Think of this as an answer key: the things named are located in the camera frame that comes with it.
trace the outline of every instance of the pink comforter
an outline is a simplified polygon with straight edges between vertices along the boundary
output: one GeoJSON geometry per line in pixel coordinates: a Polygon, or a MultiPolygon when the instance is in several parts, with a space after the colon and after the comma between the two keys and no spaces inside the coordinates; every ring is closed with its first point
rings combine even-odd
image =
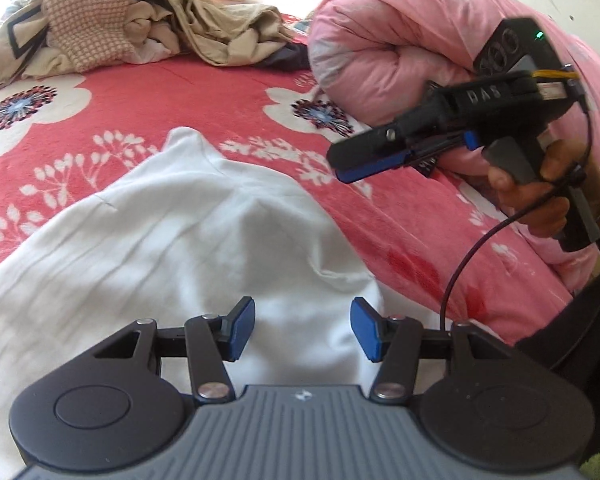
{"type": "MultiPolygon", "coordinates": [[[[457,84],[472,77],[475,56],[502,18],[533,16],[560,59],[584,79],[593,110],[593,152],[600,162],[600,56],[547,16],[516,0],[324,0],[315,13],[309,55],[329,97],[357,120],[382,124],[415,106],[424,83],[457,84]]],[[[574,106],[550,127],[559,138],[586,138],[586,120],[574,106]]],[[[442,168],[485,175],[479,152],[455,150],[442,168]]],[[[562,252],[554,240],[521,232],[570,290],[585,285],[598,255],[595,247],[562,252]]]]}

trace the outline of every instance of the pile of clothes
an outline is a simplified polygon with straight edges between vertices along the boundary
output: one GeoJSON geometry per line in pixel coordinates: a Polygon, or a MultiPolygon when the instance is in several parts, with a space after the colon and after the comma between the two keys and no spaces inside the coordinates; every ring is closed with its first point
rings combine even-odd
{"type": "Polygon", "coordinates": [[[0,88],[194,52],[214,66],[308,68],[280,12],[213,0],[13,0],[0,26],[0,88]]]}

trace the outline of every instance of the yellow cable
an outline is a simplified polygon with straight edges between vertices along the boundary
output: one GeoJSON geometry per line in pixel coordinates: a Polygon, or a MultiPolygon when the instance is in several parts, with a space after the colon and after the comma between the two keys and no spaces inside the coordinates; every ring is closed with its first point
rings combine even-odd
{"type": "Polygon", "coordinates": [[[563,72],[562,70],[536,70],[531,75],[548,79],[580,79],[580,74],[577,72],[563,72]]]}

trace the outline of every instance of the houndstooth fabric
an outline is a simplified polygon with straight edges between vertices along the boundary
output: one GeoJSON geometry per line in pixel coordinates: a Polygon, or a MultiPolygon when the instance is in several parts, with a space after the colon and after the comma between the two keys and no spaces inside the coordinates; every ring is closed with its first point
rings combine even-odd
{"type": "Polygon", "coordinates": [[[123,26],[130,0],[44,0],[47,43],[64,51],[77,72],[110,64],[134,51],[123,26]]]}

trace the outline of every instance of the person's arm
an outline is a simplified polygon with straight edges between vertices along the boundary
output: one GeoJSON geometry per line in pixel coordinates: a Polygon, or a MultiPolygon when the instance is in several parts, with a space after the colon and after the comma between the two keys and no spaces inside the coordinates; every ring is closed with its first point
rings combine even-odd
{"type": "MultiPolygon", "coordinates": [[[[584,150],[584,145],[574,140],[554,142],[549,146],[544,157],[542,177],[547,181],[557,180],[574,161],[582,157],[584,150]]],[[[582,184],[582,191],[600,227],[600,167],[593,157],[589,159],[586,171],[587,179],[582,184]]],[[[508,173],[494,167],[489,169],[489,181],[493,189],[498,192],[500,203],[514,210],[520,210],[531,204],[552,188],[552,185],[547,182],[518,186],[508,173]]],[[[549,238],[564,228],[568,209],[569,202],[566,198],[554,197],[520,221],[529,227],[531,234],[549,238]]]]}

